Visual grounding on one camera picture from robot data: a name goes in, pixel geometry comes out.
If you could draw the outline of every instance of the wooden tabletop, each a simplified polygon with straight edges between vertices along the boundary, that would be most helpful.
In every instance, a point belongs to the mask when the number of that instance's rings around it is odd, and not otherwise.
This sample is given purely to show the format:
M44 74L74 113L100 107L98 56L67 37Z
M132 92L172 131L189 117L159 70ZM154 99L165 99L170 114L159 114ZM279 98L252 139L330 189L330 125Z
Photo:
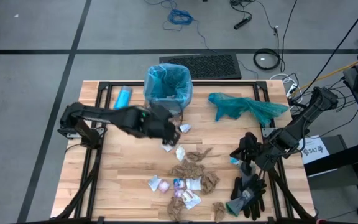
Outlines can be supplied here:
M224 82L244 81L246 80L225 80ZM288 106L282 81L266 80L266 82L270 101ZM79 102L94 106L98 85L99 81L84 81ZM111 107L113 107L120 89L120 86L115 86L112 89ZM208 102L208 95L213 92L254 98L254 92L250 86L193 87L193 99L185 109L183 117L183 124L192 125L192 129L189 133L181 135L179 144L185 148L186 152L203 152L212 147L207 158L199 163L203 164L207 171L214 171L221 180L215 191L209 195L201 195L199 191L195 191L195 194L201 197L201 203L191 210L184 209L182 211L183 220L213 221L212 204L229 201L234 179L239 176L238 168L229 162L229 154L238 147L239 139L248 131L253 132L258 137L258 141L262 140L259 123L248 112L238 120L223 117L215 122L216 107ZM259 94L263 99L262 91L259 91ZM143 87L133 86L130 105L143 104ZM286 126L290 121L289 110L275 118L278 128ZM79 139L69 141L68 146L79 142ZM180 162L175 157L175 150L165 152L160 146L160 139L137 139L120 131L115 126L108 125L94 202L93 220L97 220L98 216L104 216L106 220L169 220L167 205L173 196L173 186L171 185L170 190L163 194L159 190L151 191L148 182L154 175L158 175L172 184L174 177L169 176L168 171ZM66 153L51 217L62 212L78 190L84 158L85 148L81 146L73 147ZM283 161L289 189L306 211L314 215L313 201L301 155L294 154ZM266 209L261 213L259 221L267 220L269 216L275 216L267 175L265 180L268 185L267 192L264 194ZM85 193L85 202L88 201L88 194L89 191ZM279 196L282 214L285 216L287 212L280 190ZM82 216L85 216L86 204L83 205ZM246 219L242 214L238 217L226 215L224 219L224 221L243 220L250 219Z

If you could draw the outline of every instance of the white paper scrap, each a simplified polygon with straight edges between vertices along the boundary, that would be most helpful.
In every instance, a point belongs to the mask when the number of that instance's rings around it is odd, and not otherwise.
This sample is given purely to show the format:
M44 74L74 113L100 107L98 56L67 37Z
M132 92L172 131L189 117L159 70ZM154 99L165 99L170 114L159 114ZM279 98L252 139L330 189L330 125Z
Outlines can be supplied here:
M169 152L173 149L173 147L170 145L161 145L161 148L167 152Z
M183 158L185 158L186 151L183 148L183 146L178 146L177 151L175 152L175 154L177 155L177 159L181 162L183 160Z
M157 175L154 175L154 177L149 181L149 186L152 189L152 191L155 191L160 184L161 179L157 177Z
M183 124L179 126L180 131L183 133L187 133L190 130L190 128L191 128L190 124Z

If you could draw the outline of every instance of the white label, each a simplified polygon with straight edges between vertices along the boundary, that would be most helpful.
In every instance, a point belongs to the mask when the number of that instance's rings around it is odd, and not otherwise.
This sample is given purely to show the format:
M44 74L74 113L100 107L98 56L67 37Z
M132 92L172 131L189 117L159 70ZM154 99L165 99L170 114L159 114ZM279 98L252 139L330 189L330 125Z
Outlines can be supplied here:
M329 156L326 146L319 136L306 138L306 147L302 150L302 160L304 164L313 162L317 159ZM303 147L303 140L299 141L299 148Z

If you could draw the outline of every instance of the clear plastic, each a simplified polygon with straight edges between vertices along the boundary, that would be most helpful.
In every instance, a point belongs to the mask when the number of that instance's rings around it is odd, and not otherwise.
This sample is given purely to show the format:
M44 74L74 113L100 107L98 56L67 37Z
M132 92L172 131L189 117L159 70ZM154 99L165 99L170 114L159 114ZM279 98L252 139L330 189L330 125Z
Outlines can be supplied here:
M148 104L162 105L172 114L181 113L191 102L190 71L182 65L153 65L147 70L144 96Z
M215 121L219 121L225 114L230 118L238 119L242 113L250 111L266 127L271 119L288 110L285 105L255 101L251 98L236 98L224 93L211 93L208 100L218 107Z

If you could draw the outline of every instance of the teal plastic bag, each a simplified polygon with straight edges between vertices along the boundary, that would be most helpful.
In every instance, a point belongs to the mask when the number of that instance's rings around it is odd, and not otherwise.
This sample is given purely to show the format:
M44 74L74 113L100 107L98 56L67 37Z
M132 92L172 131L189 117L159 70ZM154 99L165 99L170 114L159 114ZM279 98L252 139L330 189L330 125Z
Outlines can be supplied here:
M224 93L211 93L208 100L218 107L215 121L225 114L233 119L238 119L242 113L250 111L266 127L270 120L286 112L288 107L281 104L255 101L251 98L236 98Z
M178 114L189 105L193 95L190 71L182 65L153 65L147 70L143 94L149 103Z

